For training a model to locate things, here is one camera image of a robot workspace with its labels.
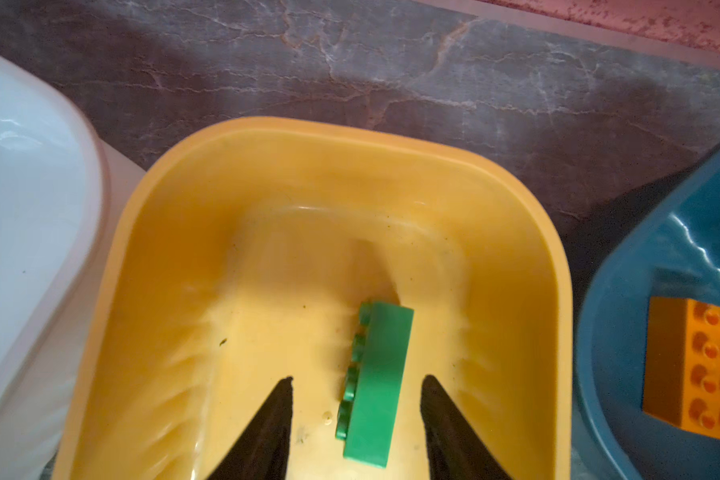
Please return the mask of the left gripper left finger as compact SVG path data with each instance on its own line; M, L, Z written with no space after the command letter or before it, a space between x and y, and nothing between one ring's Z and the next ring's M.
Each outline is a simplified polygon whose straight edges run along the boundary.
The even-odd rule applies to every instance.
M287 476L293 418L293 378L279 380L207 479Z

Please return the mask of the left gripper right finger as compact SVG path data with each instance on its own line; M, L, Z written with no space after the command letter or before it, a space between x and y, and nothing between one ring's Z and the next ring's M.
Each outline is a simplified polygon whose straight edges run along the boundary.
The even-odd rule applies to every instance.
M421 387L431 479L510 479L433 375Z

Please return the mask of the green long lego brick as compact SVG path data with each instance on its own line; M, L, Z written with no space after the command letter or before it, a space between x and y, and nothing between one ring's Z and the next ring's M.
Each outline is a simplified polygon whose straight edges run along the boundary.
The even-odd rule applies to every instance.
M413 318L412 309L387 302L359 308L335 430L346 459L388 464Z

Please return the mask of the orange lego brick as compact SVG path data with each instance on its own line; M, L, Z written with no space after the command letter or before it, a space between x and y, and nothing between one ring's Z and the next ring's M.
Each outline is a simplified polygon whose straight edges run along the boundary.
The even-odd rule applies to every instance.
M720 440L720 306L650 299L642 410Z

